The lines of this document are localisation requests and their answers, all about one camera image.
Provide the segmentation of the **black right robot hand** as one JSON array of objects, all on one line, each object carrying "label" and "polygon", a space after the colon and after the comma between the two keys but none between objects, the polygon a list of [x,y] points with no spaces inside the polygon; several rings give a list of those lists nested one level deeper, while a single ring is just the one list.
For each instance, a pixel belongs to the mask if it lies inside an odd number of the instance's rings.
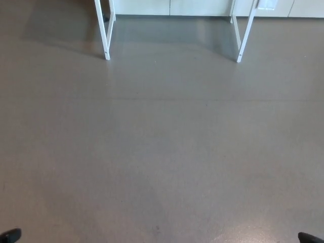
[{"label": "black right robot hand", "polygon": [[298,239],[300,243],[324,243],[323,239],[305,232],[299,232]]}]

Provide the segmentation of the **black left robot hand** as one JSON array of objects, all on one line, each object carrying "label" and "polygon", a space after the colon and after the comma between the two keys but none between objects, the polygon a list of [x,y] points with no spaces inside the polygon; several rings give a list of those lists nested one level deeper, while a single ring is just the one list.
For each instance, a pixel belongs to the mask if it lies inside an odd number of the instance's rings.
[{"label": "black left robot hand", "polygon": [[15,243],[22,236],[22,230],[20,228],[13,228],[0,234],[1,243]]}]

